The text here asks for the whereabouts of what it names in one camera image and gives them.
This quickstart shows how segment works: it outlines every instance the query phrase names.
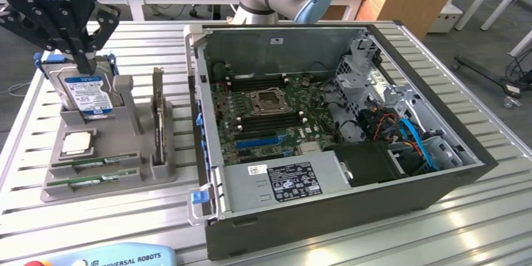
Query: blue pcie slot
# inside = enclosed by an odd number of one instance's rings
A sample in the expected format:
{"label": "blue pcie slot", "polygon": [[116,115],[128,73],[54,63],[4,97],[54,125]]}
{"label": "blue pcie slot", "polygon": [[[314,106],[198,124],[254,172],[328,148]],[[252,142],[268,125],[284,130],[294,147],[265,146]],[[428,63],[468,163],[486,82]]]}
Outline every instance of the blue pcie slot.
{"label": "blue pcie slot", "polygon": [[276,137],[269,137],[269,138],[261,138],[258,140],[237,141],[236,148],[242,149],[242,148],[252,148],[253,146],[280,145],[282,142],[282,138],[284,138],[282,136],[276,136]]}

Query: hard drive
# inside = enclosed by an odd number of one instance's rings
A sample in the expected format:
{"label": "hard drive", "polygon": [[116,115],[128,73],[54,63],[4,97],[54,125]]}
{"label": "hard drive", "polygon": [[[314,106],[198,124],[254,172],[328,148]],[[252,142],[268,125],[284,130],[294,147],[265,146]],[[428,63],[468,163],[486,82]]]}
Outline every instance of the hard drive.
{"label": "hard drive", "polygon": [[113,107],[124,105],[113,89],[113,78],[118,74],[114,61],[113,55],[96,57],[92,75],[80,74],[76,64],[56,54],[37,66],[52,82],[65,110],[78,110],[86,120],[113,116]]}

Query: aluminum table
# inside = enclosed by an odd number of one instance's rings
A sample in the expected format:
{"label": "aluminum table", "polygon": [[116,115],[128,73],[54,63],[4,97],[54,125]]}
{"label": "aluminum table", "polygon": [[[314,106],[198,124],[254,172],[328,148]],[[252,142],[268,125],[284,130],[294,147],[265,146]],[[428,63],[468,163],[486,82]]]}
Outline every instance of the aluminum table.
{"label": "aluminum table", "polygon": [[[204,228],[186,221],[185,193],[197,186],[197,173],[184,24],[124,22],[106,49],[118,58],[121,74],[133,75],[137,102],[149,100],[153,67],[164,68],[164,92],[173,104],[177,181],[84,201],[38,200],[60,104],[37,72],[0,155],[0,264],[21,265],[37,257],[126,241],[168,245],[178,264],[194,266],[532,263],[530,150],[412,33],[392,22],[374,24],[500,162],[477,182],[424,211],[228,260],[206,260]],[[385,58],[382,66],[392,78],[401,78]]]}

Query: motherboard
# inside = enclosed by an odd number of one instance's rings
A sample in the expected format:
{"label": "motherboard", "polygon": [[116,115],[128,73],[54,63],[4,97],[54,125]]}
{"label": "motherboard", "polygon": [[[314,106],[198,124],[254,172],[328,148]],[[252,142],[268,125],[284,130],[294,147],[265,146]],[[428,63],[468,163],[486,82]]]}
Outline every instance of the motherboard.
{"label": "motherboard", "polygon": [[301,155],[341,142],[324,100],[328,83],[298,74],[210,85],[225,165]]}

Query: blue cable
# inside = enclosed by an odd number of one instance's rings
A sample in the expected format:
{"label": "blue cable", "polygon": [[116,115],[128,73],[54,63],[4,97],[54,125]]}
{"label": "blue cable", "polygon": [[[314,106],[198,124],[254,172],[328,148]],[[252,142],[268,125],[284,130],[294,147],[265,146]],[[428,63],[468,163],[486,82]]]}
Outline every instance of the blue cable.
{"label": "blue cable", "polygon": [[400,121],[404,122],[404,124],[405,124],[406,127],[408,127],[409,132],[410,132],[412,135],[413,135],[413,138],[414,138],[414,140],[416,140],[416,142],[417,142],[417,145],[418,145],[418,149],[421,150],[421,153],[422,153],[422,155],[425,156],[426,164],[428,164],[434,170],[438,171],[440,168],[438,168],[438,167],[434,165],[434,163],[432,162],[432,159],[430,159],[430,156],[429,156],[429,152],[426,151],[425,146],[422,146],[422,141],[421,141],[421,138],[418,137],[416,128],[413,127],[412,123],[409,122],[409,120],[408,120],[406,118],[401,118]]}

